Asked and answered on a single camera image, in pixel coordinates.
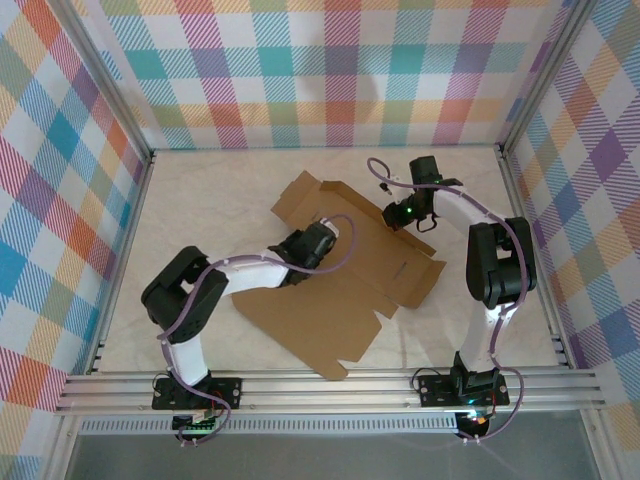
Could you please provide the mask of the brown cardboard box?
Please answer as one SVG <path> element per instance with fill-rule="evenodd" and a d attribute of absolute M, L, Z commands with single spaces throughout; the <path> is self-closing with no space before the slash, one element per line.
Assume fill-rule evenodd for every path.
<path fill-rule="evenodd" d="M 417 309 L 436 285 L 444 262 L 405 230 L 394 232 L 381 210 L 341 181 L 320 181 L 303 171 L 281 193 L 273 213 L 290 229 L 320 217 L 340 236 L 322 268 L 296 286 L 236 293 L 236 310 L 327 380 L 347 375 L 381 330 L 380 316 Z"/>

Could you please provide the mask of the aluminium mounting rail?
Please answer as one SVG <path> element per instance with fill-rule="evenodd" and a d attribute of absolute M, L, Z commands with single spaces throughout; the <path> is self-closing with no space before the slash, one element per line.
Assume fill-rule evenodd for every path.
<path fill-rule="evenodd" d="M 240 414 L 418 413 L 431 390 L 411 369 L 356 369 L 341 381 L 308 370 L 217 371 L 233 378 Z M 67 379 L 56 411 L 71 415 L 150 414 L 167 376 L 98 372 Z M 590 370 L 523 368 L 505 373 L 503 392 L 524 411 L 601 409 L 606 401 Z"/>

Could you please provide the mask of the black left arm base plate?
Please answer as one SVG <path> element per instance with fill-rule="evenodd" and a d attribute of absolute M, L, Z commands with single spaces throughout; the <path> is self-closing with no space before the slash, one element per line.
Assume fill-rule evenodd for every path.
<path fill-rule="evenodd" d="M 242 379 L 235 377 L 205 377 L 194 389 L 226 401 L 238 409 L 242 393 Z M 153 410 L 205 410 L 213 406 L 212 400 L 187 391 L 173 376 L 164 376 L 154 383 Z"/>

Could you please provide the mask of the aluminium left side rail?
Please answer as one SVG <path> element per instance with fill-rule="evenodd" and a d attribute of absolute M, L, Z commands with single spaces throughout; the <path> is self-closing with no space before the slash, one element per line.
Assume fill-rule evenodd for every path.
<path fill-rule="evenodd" d="M 151 156 L 147 160 L 142 169 L 141 183 L 137 194 L 134 197 L 135 203 L 131 209 L 130 218 L 128 220 L 126 229 L 124 230 L 124 237 L 122 242 L 121 252 L 117 256 L 117 262 L 113 272 L 113 278 L 110 280 L 108 289 L 106 291 L 106 300 L 101 307 L 100 315 L 98 316 L 96 327 L 91 336 L 91 342 L 89 344 L 87 360 L 82 369 L 84 375 L 91 375 L 96 371 L 97 364 L 101 359 L 99 351 L 106 344 L 108 332 L 115 312 L 118 296 L 126 273 L 127 264 L 131 255 L 132 246 L 136 230 L 139 224 L 140 216 L 143 211 L 145 198 L 148 192 L 149 184 L 153 174 L 154 164 L 156 160 L 156 153 L 152 152 Z"/>

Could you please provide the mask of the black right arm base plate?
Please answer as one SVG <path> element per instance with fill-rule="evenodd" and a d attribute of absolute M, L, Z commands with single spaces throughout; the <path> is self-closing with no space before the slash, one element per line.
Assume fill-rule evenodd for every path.
<path fill-rule="evenodd" d="M 417 378 L 422 407 L 478 408 L 508 406 L 510 397 L 503 375 L 493 384 L 472 387 L 461 393 L 449 375 L 422 375 Z"/>

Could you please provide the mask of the aluminium right frame post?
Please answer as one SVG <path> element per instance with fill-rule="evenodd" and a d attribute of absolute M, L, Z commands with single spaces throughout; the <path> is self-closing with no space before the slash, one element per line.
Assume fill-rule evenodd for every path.
<path fill-rule="evenodd" d="M 567 55 L 598 0 L 563 2 L 543 42 L 522 92 L 513 104 L 497 147 L 503 157 L 511 154 L 526 132 L 535 111 L 562 67 Z"/>

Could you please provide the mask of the aluminium frame post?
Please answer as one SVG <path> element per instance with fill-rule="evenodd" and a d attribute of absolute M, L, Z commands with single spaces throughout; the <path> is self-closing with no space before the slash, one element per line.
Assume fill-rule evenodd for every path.
<path fill-rule="evenodd" d="M 152 163 L 154 150 L 146 141 L 132 110 L 125 101 L 125 97 L 118 88 L 99 50 L 87 32 L 81 17 L 73 7 L 71 0 L 46 0 L 52 12 L 58 19 L 63 30 L 70 37 L 77 49 L 85 68 L 103 94 L 114 116 L 119 121 L 123 131 L 128 136 L 135 150 L 146 163 Z"/>
<path fill-rule="evenodd" d="M 535 111 L 562 67 L 567 55 L 598 0 L 563 2 L 543 42 L 522 92 L 513 104 L 497 147 L 503 157 L 511 154 L 526 132 Z"/>

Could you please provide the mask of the aluminium left frame post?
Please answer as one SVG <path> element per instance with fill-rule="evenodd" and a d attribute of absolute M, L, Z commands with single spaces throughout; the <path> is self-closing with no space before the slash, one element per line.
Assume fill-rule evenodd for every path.
<path fill-rule="evenodd" d="M 152 163 L 154 150 L 146 141 L 132 110 L 125 101 L 125 97 L 118 88 L 99 50 L 87 32 L 81 17 L 73 7 L 71 0 L 46 0 L 52 12 L 58 19 L 63 30 L 70 37 L 77 49 L 85 68 L 103 94 L 114 116 L 119 121 L 123 131 L 128 136 L 135 150 L 146 163 Z"/>

